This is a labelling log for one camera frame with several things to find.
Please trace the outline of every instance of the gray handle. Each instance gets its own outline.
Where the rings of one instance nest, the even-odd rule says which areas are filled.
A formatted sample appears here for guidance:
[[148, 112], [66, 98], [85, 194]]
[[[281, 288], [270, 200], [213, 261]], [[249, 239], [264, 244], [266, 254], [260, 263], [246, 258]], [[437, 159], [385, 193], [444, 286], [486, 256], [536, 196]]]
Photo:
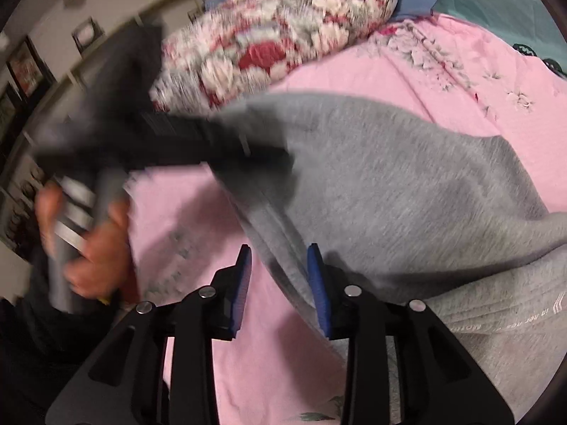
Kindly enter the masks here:
[[55, 225], [55, 256], [49, 263], [49, 301], [74, 315], [92, 313], [98, 303], [75, 294], [64, 276], [67, 263], [80, 257], [82, 235], [108, 218], [109, 204], [124, 195], [127, 174], [104, 169], [98, 174], [74, 174], [61, 180], [65, 203]]

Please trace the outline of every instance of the floral pillow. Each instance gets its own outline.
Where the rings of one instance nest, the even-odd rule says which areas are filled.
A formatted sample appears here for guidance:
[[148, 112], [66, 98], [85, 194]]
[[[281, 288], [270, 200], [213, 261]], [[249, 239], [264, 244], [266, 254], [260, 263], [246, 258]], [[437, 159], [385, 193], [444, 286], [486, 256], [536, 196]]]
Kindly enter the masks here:
[[226, 0], [163, 42], [157, 108], [208, 113], [368, 36], [397, 0]]

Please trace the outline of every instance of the silver screw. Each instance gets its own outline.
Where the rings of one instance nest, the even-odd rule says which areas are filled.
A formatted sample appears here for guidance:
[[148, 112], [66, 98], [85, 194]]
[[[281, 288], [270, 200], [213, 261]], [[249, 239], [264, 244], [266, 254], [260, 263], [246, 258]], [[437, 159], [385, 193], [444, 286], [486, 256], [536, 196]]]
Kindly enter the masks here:
[[213, 286], [204, 286], [199, 289], [199, 295], [203, 299], [210, 299], [217, 293], [217, 290]]
[[362, 294], [362, 289], [353, 284], [349, 284], [345, 287], [345, 294], [347, 294], [348, 297], [358, 297]]
[[148, 301], [140, 302], [138, 305], [136, 305], [136, 311], [140, 315], [145, 315], [146, 313], [151, 312], [153, 308], [154, 308], [154, 304]]
[[409, 303], [409, 308], [414, 312], [423, 312], [427, 308], [427, 305], [425, 305], [423, 301], [415, 299]]

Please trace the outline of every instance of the bed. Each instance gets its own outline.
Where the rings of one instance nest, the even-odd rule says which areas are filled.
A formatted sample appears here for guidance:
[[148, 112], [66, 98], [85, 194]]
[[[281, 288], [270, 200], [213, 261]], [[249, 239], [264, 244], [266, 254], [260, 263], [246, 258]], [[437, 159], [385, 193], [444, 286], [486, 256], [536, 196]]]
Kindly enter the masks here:
[[[555, 8], [559, 28], [540, 0], [437, 0], [433, 13], [431, 6], [413, 8], [412, 17], [395, 18], [367, 41], [302, 65], [271, 90], [366, 97], [462, 134], [503, 136], [548, 210], [564, 212], [567, 124], [561, 111], [567, 110], [562, 77], [567, 44], [558, 1], [545, 0]], [[511, 20], [512, 10], [529, 17]], [[216, 269], [234, 261], [240, 244], [249, 242], [208, 168], [140, 174], [132, 195], [138, 213], [132, 233], [138, 278], [145, 298], [158, 304], [176, 301], [208, 283]], [[564, 295], [561, 289], [546, 295], [548, 305], [538, 317], [562, 317], [558, 308]], [[467, 346], [467, 339], [478, 332], [473, 318], [445, 317]], [[520, 321], [527, 325], [534, 316], [520, 311], [517, 321], [509, 321], [509, 329]], [[561, 327], [559, 337], [565, 334]], [[526, 343], [546, 346], [545, 359], [524, 363], [518, 355], [514, 360], [522, 363], [526, 375], [541, 378], [538, 391], [506, 384], [498, 378], [497, 367], [475, 353], [517, 420], [551, 381], [565, 355], [564, 346], [552, 348], [538, 337], [527, 335]], [[509, 343], [505, 335], [493, 336], [491, 351]], [[339, 423], [343, 362], [301, 319], [257, 254], [243, 329], [231, 345], [215, 342], [214, 357], [221, 423]]]

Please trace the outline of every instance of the ceiling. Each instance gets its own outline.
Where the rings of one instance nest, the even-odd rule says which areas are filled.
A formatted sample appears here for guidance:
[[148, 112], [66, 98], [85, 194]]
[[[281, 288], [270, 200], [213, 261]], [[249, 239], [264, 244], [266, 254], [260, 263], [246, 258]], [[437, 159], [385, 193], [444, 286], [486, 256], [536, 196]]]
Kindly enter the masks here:
[[10, 39], [9, 47], [0, 52], [0, 66], [6, 62], [16, 44], [33, 28], [59, 0], [21, 0], [6, 22], [4, 33]]

